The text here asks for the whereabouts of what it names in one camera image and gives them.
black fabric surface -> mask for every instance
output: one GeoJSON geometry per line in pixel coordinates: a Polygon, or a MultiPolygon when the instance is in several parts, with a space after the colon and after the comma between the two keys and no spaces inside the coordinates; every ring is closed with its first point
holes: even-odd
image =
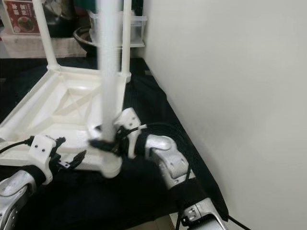
{"type": "MultiPolygon", "coordinates": [[[[64,66],[97,68],[95,58],[61,58],[58,62],[64,66]]],[[[145,74],[146,63],[141,58],[133,58],[130,70],[132,78],[126,87],[124,108],[133,107],[143,124],[169,122],[176,126],[185,139],[178,149],[186,149],[184,155],[197,176],[198,189],[204,198],[213,200],[226,218],[224,214],[228,215],[228,210],[217,183],[167,102],[166,94],[153,76],[145,74]]],[[[1,60],[1,77],[7,81],[0,91],[0,121],[45,72],[44,59],[1,60]]],[[[16,170],[16,167],[0,166],[0,180],[16,170]]],[[[124,158],[121,173],[113,179],[105,179],[98,172],[61,171],[52,183],[40,187],[30,197],[15,229],[126,229],[176,212],[174,197],[156,165],[142,157],[124,158]]]]}

white pole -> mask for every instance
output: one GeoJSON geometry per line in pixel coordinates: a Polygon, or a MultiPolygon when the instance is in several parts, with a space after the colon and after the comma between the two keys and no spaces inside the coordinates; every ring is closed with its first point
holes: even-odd
{"type": "Polygon", "coordinates": [[[97,0],[100,3],[98,66],[102,77],[103,121],[102,138],[112,142],[115,138],[113,122],[116,118],[118,84],[118,11],[119,0],[97,0]]]}
{"type": "Polygon", "coordinates": [[[42,1],[41,0],[33,0],[33,7],[37,19],[37,24],[39,28],[39,32],[42,38],[47,62],[48,69],[59,69],[59,65],[56,60],[56,56],[54,55],[51,38],[47,26],[47,21],[45,18],[42,1]]]}
{"type": "Polygon", "coordinates": [[[121,56],[121,73],[130,82],[130,29],[131,29],[131,0],[124,0],[123,12],[123,49],[121,56]]]}

white plastic stand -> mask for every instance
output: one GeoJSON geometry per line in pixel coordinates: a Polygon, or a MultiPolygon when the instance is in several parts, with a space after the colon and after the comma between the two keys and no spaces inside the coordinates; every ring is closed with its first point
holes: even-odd
{"type": "MultiPolygon", "coordinates": [[[[101,1],[105,4],[103,11],[107,20],[112,17],[111,11],[116,10],[116,2],[101,1]]],[[[58,149],[64,161],[71,161],[78,152],[86,149],[85,159],[77,169],[97,170],[106,177],[113,177],[119,173],[121,159],[89,147],[88,140],[101,137],[95,128],[101,124],[102,137],[109,141],[114,138],[113,121],[122,111],[126,81],[130,75],[128,25],[131,0],[124,0],[123,69],[120,73],[116,72],[116,50],[112,39],[107,39],[112,37],[108,34],[112,32],[106,28],[102,34],[106,40],[98,52],[100,70],[60,66],[53,52],[41,0],[33,0],[33,5],[48,61],[47,72],[1,123],[0,148],[37,134],[65,137],[67,141],[58,149]]],[[[0,165],[26,165],[28,151],[26,145],[12,148],[0,155],[0,165]]]]}

poster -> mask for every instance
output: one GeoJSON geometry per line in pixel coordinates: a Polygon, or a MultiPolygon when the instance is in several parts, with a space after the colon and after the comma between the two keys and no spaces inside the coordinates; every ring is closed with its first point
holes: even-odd
{"type": "Polygon", "coordinates": [[[39,34],[37,20],[31,1],[3,1],[14,34],[39,34]]]}

white wall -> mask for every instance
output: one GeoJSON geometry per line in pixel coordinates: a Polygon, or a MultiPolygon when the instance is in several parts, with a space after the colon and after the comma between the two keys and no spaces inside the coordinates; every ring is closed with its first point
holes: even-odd
{"type": "Polygon", "coordinates": [[[306,229],[307,1],[144,2],[144,59],[230,214],[306,229]]]}

